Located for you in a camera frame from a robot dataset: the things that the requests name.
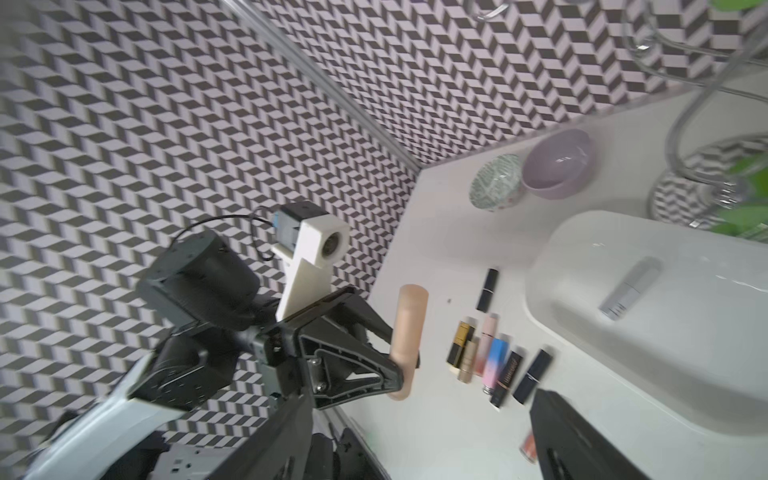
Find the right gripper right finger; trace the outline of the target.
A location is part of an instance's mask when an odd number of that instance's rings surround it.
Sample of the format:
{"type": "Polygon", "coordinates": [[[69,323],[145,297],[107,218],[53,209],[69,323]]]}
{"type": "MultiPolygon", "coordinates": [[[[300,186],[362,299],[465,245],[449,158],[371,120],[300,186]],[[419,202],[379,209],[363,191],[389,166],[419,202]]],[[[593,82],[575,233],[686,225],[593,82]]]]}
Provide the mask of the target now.
{"type": "Polygon", "coordinates": [[[559,393],[538,390],[530,418],[543,478],[630,480],[647,477],[559,393]]]}

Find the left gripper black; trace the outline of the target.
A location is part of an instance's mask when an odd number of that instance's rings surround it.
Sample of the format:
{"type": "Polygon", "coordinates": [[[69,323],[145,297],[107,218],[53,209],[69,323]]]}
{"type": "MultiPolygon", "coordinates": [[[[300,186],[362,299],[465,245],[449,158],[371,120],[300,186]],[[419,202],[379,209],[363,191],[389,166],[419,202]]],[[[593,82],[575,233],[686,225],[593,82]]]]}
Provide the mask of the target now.
{"type": "Polygon", "coordinates": [[[390,350],[379,352],[367,339],[371,333],[391,349],[393,327],[352,287],[325,296],[251,341],[263,393],[272,407],[306,394],[325,410],[399,390],[403,374],[390,350]]]}

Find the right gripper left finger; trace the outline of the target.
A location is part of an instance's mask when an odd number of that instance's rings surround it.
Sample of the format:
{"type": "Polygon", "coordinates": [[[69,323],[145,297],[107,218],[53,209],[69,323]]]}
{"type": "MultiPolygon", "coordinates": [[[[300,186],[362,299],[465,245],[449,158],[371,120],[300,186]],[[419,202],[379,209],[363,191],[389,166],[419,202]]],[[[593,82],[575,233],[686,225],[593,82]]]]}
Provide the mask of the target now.
{"type": "Polygon", "coordinates": [[[302,479],[313,435],[312,411],[308,395],[290,398],[208,479],[302,479]]]}

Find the orange lip gloss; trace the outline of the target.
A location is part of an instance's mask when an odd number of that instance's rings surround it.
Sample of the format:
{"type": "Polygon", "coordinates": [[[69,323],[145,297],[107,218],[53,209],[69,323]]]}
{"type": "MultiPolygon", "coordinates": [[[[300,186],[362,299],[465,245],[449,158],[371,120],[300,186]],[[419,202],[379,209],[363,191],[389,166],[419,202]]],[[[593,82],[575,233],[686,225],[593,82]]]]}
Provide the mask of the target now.
{"type": "Polygon", "coordinates": [[[528,431],[526,437],[520,445],[519,451],[528,462],[531,464],[537,463],[538,455],[535,437],[532,430],[528,431]]]}

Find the peach lipstick tube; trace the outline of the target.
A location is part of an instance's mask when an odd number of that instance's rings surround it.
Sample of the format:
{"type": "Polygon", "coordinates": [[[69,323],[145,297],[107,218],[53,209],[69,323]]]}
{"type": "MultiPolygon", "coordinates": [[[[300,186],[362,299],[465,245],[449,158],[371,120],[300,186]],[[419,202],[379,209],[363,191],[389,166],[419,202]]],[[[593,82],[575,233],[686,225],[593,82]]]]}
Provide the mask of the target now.
{"type": "Polygon", "coordinates": [[[398,305],[389,358],[403,374],[402,387],[389,394],[395,401],[405,400],[411,392],[419,359],[419,348],[426,318],[429,293],[420,285],[403,285],[398,305]]]}

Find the black lipstick short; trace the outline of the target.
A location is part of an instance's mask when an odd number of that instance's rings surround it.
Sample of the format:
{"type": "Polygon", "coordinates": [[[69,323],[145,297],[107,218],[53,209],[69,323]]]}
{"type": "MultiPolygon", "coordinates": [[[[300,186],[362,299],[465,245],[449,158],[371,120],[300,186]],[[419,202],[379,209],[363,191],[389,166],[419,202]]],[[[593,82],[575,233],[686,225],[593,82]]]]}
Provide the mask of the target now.
{"type": "Polygon", "coordinates": [[[513,392],[512,397],[519,404],[524,405],[536,390],[553,361],[554,353],[555,349],[550,345],[539,350],[513,392]]]}

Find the white storage box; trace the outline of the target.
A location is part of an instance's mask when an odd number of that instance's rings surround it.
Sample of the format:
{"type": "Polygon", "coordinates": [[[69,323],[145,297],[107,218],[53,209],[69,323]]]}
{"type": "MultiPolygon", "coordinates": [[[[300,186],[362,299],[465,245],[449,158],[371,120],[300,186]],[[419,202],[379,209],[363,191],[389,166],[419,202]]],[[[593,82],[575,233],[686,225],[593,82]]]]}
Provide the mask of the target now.
{"type": "Polygon", "coordinates": [[[767,248],[607,211],[550,236],[526,308],[681,419],[733,436],[767,432],[767,248]],[[662,273],[619,320],[599,306],[640,260],[662,273]]]}

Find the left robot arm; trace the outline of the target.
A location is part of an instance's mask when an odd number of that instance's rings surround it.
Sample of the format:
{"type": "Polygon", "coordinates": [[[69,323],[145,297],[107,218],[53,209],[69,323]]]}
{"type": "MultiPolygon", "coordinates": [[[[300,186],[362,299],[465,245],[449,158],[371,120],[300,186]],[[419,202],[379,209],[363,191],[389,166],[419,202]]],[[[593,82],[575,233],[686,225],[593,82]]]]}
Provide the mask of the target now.
{"type": "Polygon", "coordinates": [[[228,386],[252,356],[275,410],[212,471],[215,479],[300,479],[320,450],[312,414],[387,394],[405,399],[419,364],[427,291],[407,285],[386,323],[353,288],[333,291],[332,268],[347,227],[329,218],[280,232],[283,295],[259,294],[256,274],[216,233],[170,247],[139,282],[142,298],[171,328],[112,393],[65,416],[27,470],[30,479],[144,479],[161,425],[228,386]]]}

